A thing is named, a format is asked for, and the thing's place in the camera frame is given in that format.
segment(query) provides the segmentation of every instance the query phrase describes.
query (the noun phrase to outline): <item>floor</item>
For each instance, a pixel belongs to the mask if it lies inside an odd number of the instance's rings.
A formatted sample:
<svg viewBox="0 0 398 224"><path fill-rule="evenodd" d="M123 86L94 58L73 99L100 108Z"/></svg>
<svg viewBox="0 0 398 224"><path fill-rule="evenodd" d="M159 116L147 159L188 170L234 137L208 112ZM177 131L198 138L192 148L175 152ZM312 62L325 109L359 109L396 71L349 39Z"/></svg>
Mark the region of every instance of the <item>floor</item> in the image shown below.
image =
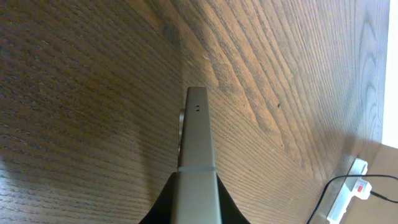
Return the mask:
<svg viewBox="0 0 398 224"><path fill-rule="evenodd" d="M251 223L306 222L381 141L388 1L1 8L1 223L137 223L176 170L188 86L208 88L217 170Z"/></svg>

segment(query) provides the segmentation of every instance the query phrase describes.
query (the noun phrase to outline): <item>wooden table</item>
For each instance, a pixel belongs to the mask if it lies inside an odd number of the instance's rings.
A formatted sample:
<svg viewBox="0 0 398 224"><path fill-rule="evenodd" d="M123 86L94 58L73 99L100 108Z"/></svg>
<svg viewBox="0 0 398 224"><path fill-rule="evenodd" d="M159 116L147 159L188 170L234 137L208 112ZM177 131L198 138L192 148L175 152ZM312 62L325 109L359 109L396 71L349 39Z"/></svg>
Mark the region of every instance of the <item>wooden table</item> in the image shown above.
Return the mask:
<svg viewBox="0 0 398 224"><path fill-rule="evenodd" d="M381 140L388 1L1 9L1 223L137 223L176 170L188 86L208 88L218 173L251 223L304 223Z"/></svg>

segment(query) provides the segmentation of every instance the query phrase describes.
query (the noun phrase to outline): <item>white power strip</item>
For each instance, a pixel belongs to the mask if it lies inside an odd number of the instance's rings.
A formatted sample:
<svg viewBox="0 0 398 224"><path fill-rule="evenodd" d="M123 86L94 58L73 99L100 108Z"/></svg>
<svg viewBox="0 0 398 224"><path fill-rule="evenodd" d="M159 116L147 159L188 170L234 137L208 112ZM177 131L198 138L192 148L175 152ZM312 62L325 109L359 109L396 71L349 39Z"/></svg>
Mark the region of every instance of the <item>white power strip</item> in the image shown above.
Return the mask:
<svg viewBox="0 0 398 224"><path fill-rule="evenodd" d="M354 164L348 172L348 175L364 175L368 171L368 162L362 159L355 159ZM339 224L353 196L362 200L369 198L371 184L360 177L347 177L344 181L337 198L331 207L327 220L331 224Z"/></svg>

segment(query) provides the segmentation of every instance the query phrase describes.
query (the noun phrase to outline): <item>wire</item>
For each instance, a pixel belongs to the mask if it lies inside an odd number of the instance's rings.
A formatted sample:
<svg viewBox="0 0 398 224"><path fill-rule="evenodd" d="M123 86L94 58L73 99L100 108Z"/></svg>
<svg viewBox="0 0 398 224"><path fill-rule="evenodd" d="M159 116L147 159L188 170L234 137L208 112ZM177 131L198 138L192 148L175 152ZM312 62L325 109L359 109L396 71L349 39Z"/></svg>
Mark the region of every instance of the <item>wire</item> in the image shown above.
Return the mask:
<svg viewBox="0 0 398 224"><path fill-rule="evenodd" d="M376 197L378 197L378 198L381 198L381 199L383 199L383 200L386 200L386 201L388 201L388 202L398 203L398 201L394 201L394 200L388 199L387 197L385 197L385 196L383 196L383 195L381 195L381 194L379 194L379 193L376 193L376 192L374 192L374 191L372 191L372 190L371 190L371 195L376 196Z"/></svg>
<svg viewBox="0 0 398 224"><path fill-rule="evenodd" d="M392 179L394 179L394 180L398 180L398 177L394 177L394 176L391 176L391 175L384 175L384 174L340 175L340 176L334 177L334 178L332 178L331 180L329 180L329 182L326 184L325 188L323 189L323 192L322 192L321 197L320 197L320 199L319 199L319 201L318 201L318 203L317 203L317 206L315 206L315 209L313 210L313 212L312 212L310 218L308 219L307 224L309 224L309 223L311 222L313 216L314 216L315 213L317 212L317 210L318 210L318 208L319 208L319 205L321 204L321 201L322 201L322 199L323 199L323 196L325 196L326 190L328 189L329 185L330 185L334 180L339 179L339 178L343 178L343 177L387 177L387 178L392 178Z"/></svg>

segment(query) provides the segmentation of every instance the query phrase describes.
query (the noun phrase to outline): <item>black cord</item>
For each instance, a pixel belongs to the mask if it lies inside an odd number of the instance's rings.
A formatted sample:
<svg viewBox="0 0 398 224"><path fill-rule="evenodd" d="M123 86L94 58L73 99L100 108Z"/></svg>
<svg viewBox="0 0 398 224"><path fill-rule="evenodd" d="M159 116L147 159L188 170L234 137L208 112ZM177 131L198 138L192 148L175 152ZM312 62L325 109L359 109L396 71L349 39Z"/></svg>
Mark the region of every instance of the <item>black cord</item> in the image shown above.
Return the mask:
<svg viewBox="0 0 398 224"><path fill-rule="evenodd" d="M374 191L372 191L372 190L371 190L371 195L376 196L376 197L378 197L378 198L381 198L381 199L383 199L383 200L386 200L386 201L388 201L388 202L398 203L398 201L394 201L394 200L388 199L387 197L385 197L385 196L383 196L383 195L381 195L381 194L379 194L379 193L376 193L376 192L374 192Z"/></svg>
<svg viewBox="0 0 398 224"><path fill-rule="evenodd" d="M387 177L387 178L392 178L392 179L398 180L398 177L394 177L394 176L391 176L391 175L384 175L384 174L341 175L341 176L334 177L334 178L332 178L331 180L329 180L329 182L326 184L325 188L323 189L323 192L322 192L321 197L320 197L320 199L319 199L319 201L318 201L318 203L317 203L317 206L315 206L315 209L313 210L313 212L312 212L310 218L308 219L307 224L309 224L309 223L311 222L311 220L312 220L314 214L317 212L317 210L318 210L318 208L319 208L319 205L321 204L321 201L322 201L322 199L323 199L323 196L325 196L326 190L328 189L329 185L330 185L334 180L339 179L339 178L343 178L343 177ZM383 198L384 200L391 201L390 199L388 199L388 198L386 198L386 197L384 197L384 196L382 196L382 195L379 195L379 194L377 194L377 195L378 195L377 197L380 196L380 198Z"/></svg>

